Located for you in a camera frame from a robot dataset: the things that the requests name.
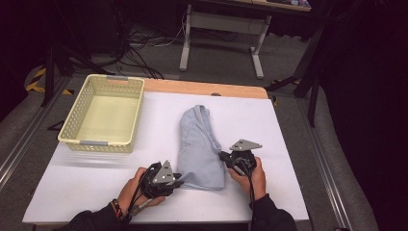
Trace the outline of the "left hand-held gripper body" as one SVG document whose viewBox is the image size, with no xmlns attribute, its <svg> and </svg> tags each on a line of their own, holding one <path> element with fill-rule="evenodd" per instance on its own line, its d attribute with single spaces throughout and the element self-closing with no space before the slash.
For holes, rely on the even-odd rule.
<svg viewBox="0 0 408 231">
<path fill-rule="evenodd" d="M 152 164 L 141 177 L 142 194 L 147 198 L 171 195 L 175 190 L 173 183 L 181 181 L 174 179 L 173 173 L 169 161 L 165 161 L 163 164 L 160 162 Z"/>
</svg>

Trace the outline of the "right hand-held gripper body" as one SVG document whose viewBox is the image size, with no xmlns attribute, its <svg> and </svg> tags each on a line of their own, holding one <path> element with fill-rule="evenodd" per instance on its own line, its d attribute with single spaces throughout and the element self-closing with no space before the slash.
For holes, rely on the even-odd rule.
<svg viewBox="0 0 408 231">
<path fill-rule="evenodd" d="M 238 140 L 230 147 L 230 159 L 235 164 L 232 169 L 240 176 L 248 175 L 257 166 L 252 150 L 262 147 L 260 143 L 254 141 Z"/>
</svg>

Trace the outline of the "light blue sleeveless top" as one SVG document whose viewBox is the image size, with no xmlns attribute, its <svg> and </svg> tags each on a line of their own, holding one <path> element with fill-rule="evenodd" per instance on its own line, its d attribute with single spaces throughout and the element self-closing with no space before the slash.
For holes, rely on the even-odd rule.
<svg viewBox="0 0 408 231">
<path fill-rule="evenodd" d="M 180 151 L 177 171 L 184 189 L 221 191 L 225 186 L 224 166 L 218 153 L 221 145 L 213 134 L 210 111 L 196 105 L 180 119 Z"/>
</svg>

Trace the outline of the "cream perforated plastic basket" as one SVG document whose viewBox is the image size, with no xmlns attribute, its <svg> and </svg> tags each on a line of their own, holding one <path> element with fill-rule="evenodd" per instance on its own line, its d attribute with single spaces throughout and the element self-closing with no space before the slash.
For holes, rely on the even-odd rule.
<svg viewBox="0 0 408 231">
<path fill-rule="evenodd" d="M 91 74 L 58 135 L 75 151 L 130 153 L 144 94 L 138 77 Z"/>
</svg>

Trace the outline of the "person's right hand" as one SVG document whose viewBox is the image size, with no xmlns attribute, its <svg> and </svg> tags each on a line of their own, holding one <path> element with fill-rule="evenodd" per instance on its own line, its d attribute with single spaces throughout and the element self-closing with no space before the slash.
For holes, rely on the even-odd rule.
<svg viewBox="0 0 408 231">
<path fill-rule="evenodd" d="M 229 169 L 228 172 L 247 194 L 253 194 L 252 198 L 258 200 L 267 194 L 266 175 L 262 168 L 262 161 L 259 157 L 255 158 L 257 166 L 252 170 L 251 180 L 240 176 L 235 170 Z"/>
</svg>

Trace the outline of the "person's left hand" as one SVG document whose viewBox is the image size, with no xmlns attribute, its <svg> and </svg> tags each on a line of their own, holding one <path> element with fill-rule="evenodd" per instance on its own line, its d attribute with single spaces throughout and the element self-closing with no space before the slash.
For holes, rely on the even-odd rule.
<svg viewBox="0 0 408 231">
<path fill-rule="evenodd" d="M 134 194 L 137 186 L 139 185 L 140 178 L 145 172 L 145 167 L 139 167 L 135 173 L 135 176 L 128 180 L 117 198 L 117 203 L 124 216 L 128 214 L 128 210 L 131 208 L 131 201 L 133 197 L 136 199 L 135 206 L 140 206 L 148 200 L 148 198 L 144 196 L 142 192 L 137 192 L 137 194 Z"/>
</svg>

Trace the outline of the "white table sheet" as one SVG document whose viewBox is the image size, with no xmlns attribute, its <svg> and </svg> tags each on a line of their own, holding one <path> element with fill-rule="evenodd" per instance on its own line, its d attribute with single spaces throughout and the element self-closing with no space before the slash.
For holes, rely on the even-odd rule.
<svg viewBox="0 0 408 231">
<path fill-rule="evenodd" d="M 294 219 L 306 219 L 305 202 L 269 100 L 148 92 L 143 98 L 133 152 L 79 152 L 59 143 L 25 212 L 24 222 L 64 223 L 81 211 L 99 210 L 118 197 L 139 167 L 169 161 L 177 170 L 179 121 L 195 105 L 209 109 L 213 133 L 222 149 L 240 139 L 261 145 L 254 153 L 262 160 L 272 200 Z"/>
</svg>

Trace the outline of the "black metal stand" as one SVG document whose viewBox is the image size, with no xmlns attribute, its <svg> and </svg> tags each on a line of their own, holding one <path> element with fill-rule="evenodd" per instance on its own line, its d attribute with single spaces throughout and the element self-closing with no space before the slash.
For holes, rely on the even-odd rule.
<svg viewBox="0 0 408 231">
<path fill-rule="evenodd" d="M 320 23 L 314 32 L 309 44 L 292 76 L 278 82 L 272 82 L 266 91 L 276 91 L 299 80 L 299 84 L 293 91 L 295 98 L 304 98 L 308 92 L 310 102 L 307 111 L 307 119 L 312 127 L 315 127 L 315 112 L 319 94 L 319 78 L 316 74 L 319 41 L 325 29 L 325 25 Z"/>
<path fill-rule="evenodd" d="M 85 36 L 78 19 L 73 0 L 39 0 L 44 7 L 41 22 L 45 30 L 45 95 L 41 103 L 45 107 L 54 98 L 54 68 L 63 76 L 74 73 L 73 61 L 90 68 L 96 73 L 109 74 L 90 60 Z"/>
</svg>

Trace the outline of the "desk with white legs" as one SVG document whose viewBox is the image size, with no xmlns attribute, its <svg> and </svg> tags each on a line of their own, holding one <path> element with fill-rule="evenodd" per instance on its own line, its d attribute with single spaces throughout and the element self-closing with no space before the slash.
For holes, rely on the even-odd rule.
<svg viewBox="0 0 408 231">
<path fill-rule="evenodd" d="M 222 15 L 219 13 L 202 13 L 193 8 L 189 3 L 186 10 L 186 20 L 182 29 L 185 33 L 184 44 L 181 54 L 179 69 L 186 71 L 188 67 L 189 54 L 191 49 L 191 28 L 210 29 L 232 33 L 248 34 L 257 36 L 258 41 L 249 47 L 252 63 L 255 69 L 255 76 L 258 79 L 264 78 L 264 72 L 259 58 L 259 53 L 267 35 L 273 12 L 279 13 L 308 13 L 311 8 L 293 6 L 288 0 L 195 0 L 194 3 L 207 2 L 212 5 L 218 4 L 222 7 L 227 5 L 237 8 L 255 9 L 265 11 L 263 17 L 257 18 L 242 16 Z"/>
</svg>

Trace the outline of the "yellow black floor tape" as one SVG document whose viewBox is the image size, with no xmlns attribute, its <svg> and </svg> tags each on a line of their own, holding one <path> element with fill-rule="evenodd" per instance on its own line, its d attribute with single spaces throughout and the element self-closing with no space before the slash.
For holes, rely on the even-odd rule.
<svg viewBox="0 0 408 231">
<path fill-rule="evenodd" d="M 26 87 L 26 91 L 36 91 L 36 92 L 41 92 L 41 93 L 45 93 L 46 89 L 45 87 L 39 87 L 38 86 L 38 82 L 40 80 L 40 78 L 42 76 L 44 76 L 46 73 L 46 67 L 43 65 L 38 71 L 37 73 L 34 75 L 34 77 L 32 78 L 31 82 L 28 84 L 28 86 Z"/>
</svg>

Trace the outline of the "metal floor rail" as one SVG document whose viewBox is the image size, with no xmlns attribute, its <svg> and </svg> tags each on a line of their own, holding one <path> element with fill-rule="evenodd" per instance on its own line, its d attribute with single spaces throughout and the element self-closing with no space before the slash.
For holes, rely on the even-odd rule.
<svg viewBox="0 0 408 231">
<path fill-rule="evenodd" d="M 25 152 L 30 147 L 37 133 L 37 129 L 41 125 L 42 121 L 50 111 L 51 107 L 55 103 L 56 99 L 62 94 L 64 88 L 70 82 L 69 78 L 62 78 L 56 84 L 54 94 L 48 100 L 44 106 L 40 106 L 34 115 L 34 118 L 28 124 L 26 130 L 22 134 L 21 138 L 17 141 L 16 145 L 11 150 L 10 154 L 0 166 L 0 192 L 3 190 L 8 180 L 12 176 L 14 170 L 18 166 L 19 162 L 23 158 Z"/>
<path fill-rule="evenodd" d="M 310 124 L 308 120 L 308 116 L 307 116 L 308 103 L 302 99 L 296 99 L 295 102 L 296 102 L 298 110 L 300 111 L 303 123 L 306 126 L 306 131 L 314 147 L 314 153 L 317 159 L 322 182 L 325 186 L 328 198 L 333 208 L 334 215 L 336 217 L 338 226 L 340 228 L 345 228 L 345 229 L 348 229 L 349 231 L 353 231 L 353 228 L 350 223 L 349 217 L 347 215 L 343 200 L 340 196 L 340 192 L 334 181 L 332 171 L 327 163 L 325 154 L 323 152 L 318 133 L 316 129 L 312 127 L 312 125 Z"/>
</svg>

